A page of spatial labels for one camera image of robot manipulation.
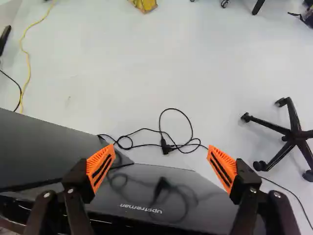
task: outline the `chair leg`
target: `chair leg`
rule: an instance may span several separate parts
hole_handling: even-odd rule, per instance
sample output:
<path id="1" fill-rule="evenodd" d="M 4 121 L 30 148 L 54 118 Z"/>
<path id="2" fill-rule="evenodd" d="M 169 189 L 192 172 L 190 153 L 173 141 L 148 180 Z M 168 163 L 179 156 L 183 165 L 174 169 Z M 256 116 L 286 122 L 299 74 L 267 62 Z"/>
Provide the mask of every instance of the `chair leg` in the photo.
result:
<path id="1" fill-rule="evenodd" d="M 258 14 L 259 10 L 261 9 L 261 7 L 263 6 L 265 0 L 258 0 L 252 10 L 252 14 L 256 15 Z"/>
<path id="2" fill-rule="evenodd" d="M 283 107 L 283 106 L 287 105 L 291 131 L 292 132 L 300 132 L 301 131 L 300 120 L 299 120 L 297 111 L 295 110 L 292 99 L 290 97 L 281 98 L 278 101 L 276 101 L 275 104 L 278 107 Z"/>
<path id="3" fill-rule="evenodd" d="M 253 121 L 253 122 L 256 122 L 262 126 L 265 126 L 269 129 L 272 129 L 274 131 L 277 131 L 283 135 L 289 135 L 291 132 L 289 129 L 285 128 L 285 127 L 282 127 L 282 126 L 279 126 L 279 125 L 276 125 L 276 124 L 273 124 L 273 123 L 270 123 L 268 121 L 264 121 L 264 120 L 261 120 L 261 119 L 258 119 L 254 116 L 250 116 L 249 113 L 245 113 L 241 119 L 245 122 L 250 122 L 250 121 Z"/>
<path id="4" fill-rule="evenodd" d="M 282 160 L 287 153 L 289 153 L 293 147 L 295 147 L 295 143 L 293 141 L 288 141 L 282 147 L 281 150 L 273 157 L 269 163 L 265 163 L 264 161 L 254 162 L 253 167 L 256 171 L 269 171 L 273 166 L 275 166 L 280 160 Z"/>
<path id="5" fill-rule="evenodd" d="M 313 154 L 310 150 L 310 147 L 306 141 L 299 141 L 297 143 L 297 146 L 299 147 L 300 151 L 302 152 L 305 160 L 307 160 L 307 163 L 311 170 L 313 170 Z"/>
<path id="6" fill-rule="evenodd" d="M 311 168 L 310 170 L 304 172 L 302 177 L 309 182 L 313 182 L 313 154 L 310 150 L 310 147 L 306 141 L 299 141 L 297 145 Z"/>

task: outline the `upstreman logo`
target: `upstreman logo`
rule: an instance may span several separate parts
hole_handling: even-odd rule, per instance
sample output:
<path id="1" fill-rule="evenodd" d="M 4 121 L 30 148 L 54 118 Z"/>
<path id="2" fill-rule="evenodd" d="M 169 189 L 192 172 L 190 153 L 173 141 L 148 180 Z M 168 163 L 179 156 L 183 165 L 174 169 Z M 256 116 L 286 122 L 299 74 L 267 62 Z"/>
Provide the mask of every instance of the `upstreman logo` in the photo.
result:
<path id="1" fill-rule="evenodd" d="M 125 208 L 130 208 L 130 209 L 135 209 L 135 210 L 141 210 L 141 211 L 145 211 L 145 212 L 162 213 L 161 210 L 146 208 L 146 207 L 137 207 L 137 206 L 127 205 L 127 204 L 121 204 L 119 206 L 125 207 Z"/>

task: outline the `yellow object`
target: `yellow object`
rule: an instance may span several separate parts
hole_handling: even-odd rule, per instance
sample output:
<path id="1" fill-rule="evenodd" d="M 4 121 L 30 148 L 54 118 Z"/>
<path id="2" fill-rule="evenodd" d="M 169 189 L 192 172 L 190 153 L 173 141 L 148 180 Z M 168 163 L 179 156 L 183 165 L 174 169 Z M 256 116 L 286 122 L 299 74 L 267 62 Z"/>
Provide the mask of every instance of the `yellow object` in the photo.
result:
<path id="1" fill-rule="evenodd" d="M 129 0 L 142 13 L 147 13 L 157 8 L 157 0 Z"/>
<path id="2" fill-rule="evenodd" d="M 35 26 L 35 25 L 39 24 L 41 21 L 43 21 L 45 18 L 47 18 L 47 16 L 49 15 L 49 13 L 50 13 L 52 7 L 54 6 L 54 3 L 55 3 L 55 0 L 52 0 L 52 3 L 51 3 L 51 5 L 50 5 L 50 7 L 48 8 L 48 10 L 47 10 L 46 14 L 44 15 L 44 17 L 42 17 L 39 21 L 34 22 L 34 23 L 32 23 L 30 26 L 28 26 L 28 27 L 25 29 L 24 34 L 23 34 L 23 36 L 22 36 L 21 39 L 20 39 L 20 49 L 21 49 L 22 52 L 24 52 L 24 53 L 26 54 L 26 62 L 27 62 L 27 67 L 28 67 L 28 77 L 27 77 L 26 82 L 25 82 L 24 85 L 23 85 L 22 95 L 21 95 L 21 99 L 20 99 L 20 101 L 21 101 L 21 111 L 20 111 L 20 113 L 23 112 L 23 96 L 24 96 L 24 93 L 25 93 L 25 89 L 26 89 L 26 87 L 27 87 L 27 84 L 28 84 L 29 81 L 30 81 L 30 75 L 31 75 L 31 72 L 30 72 L 30 62 L 29 62 L 29 53 L 28 53 L 26 50 L 23 49 L 22 41 L 23 41 L 23 39 L 25 38 L 26 32 L 27 32 L 32 26 Z"/>

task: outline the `screw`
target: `screw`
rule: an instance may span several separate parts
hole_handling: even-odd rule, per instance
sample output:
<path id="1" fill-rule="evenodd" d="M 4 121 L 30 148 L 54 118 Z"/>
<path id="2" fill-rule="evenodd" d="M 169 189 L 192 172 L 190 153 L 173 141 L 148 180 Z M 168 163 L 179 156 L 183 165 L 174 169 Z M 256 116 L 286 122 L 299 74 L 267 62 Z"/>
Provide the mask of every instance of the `screw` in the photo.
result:
<path id="1" fill-rule="evenodd" d="M 50 193 L 49 193 L 49 192 L 47 192 L 47 193 L 44 194 L 44 198 L 47 198 L 48 196 L 50 196 Z"/>
<path id="2" fill-rule="evenodd" d="M 250 192 L 256 193 L 256 190 L 254 188 L 250 188 Z"/>
<path id="3" fill-rule="evenodd" d="M 278 197 L 278 198 L 281 198 L 281 197 L 282 197 L 278 192 L 274 192 L 274 196 L 275 196 L 275 197 Z"/>

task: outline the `chair caster wheel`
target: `chair caster wheel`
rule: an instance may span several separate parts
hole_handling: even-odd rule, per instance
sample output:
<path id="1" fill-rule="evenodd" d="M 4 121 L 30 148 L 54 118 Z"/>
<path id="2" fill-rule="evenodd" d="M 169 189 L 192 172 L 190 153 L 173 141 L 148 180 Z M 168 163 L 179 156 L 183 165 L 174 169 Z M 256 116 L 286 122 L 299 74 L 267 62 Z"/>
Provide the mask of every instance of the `chair caster wheel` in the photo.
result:
<path id="1" fill-rule="evenodd" d="M 287 102 L 286 102 L 285 98 L 281 98 L 281 99 L 279 99 L 278 101 L 275 102 L 275 105 L 277 107 L 283 107 L 286 104 L 287 104 Z"/>
<path id="2" fill-rule="evenodd" d="M 249 116 L 249 113 L 245 113 L 244 115 L 241 116 L 240 118 L 242 121 L 244 122 L 250 122 L 251 121 L 251 118 Z"/>
<path id="3" fill-rule="evenodd" d="M 255 161 L 253 162 L 253 168 L 256 170 L 256 171 L 263 171 L 263 169 L 265 169 L 266 167 L 266 163 L 264 161 Z"/>
<path id="4" fill-rule="evenodd" d="M 229 0 L 223 0 L 223 1 L 221 2 L 221 7 L 222 7 L 222 8 L 226 8 L 226 7 L 228 6 L 228 4 L 229 4 Z"/>
<path id="5" fill-rule="evenodd" d="M 313 182 L 313 171 L 307 170 L 305 173 L 302 174 L 302 177 L 309 182 Z"/>

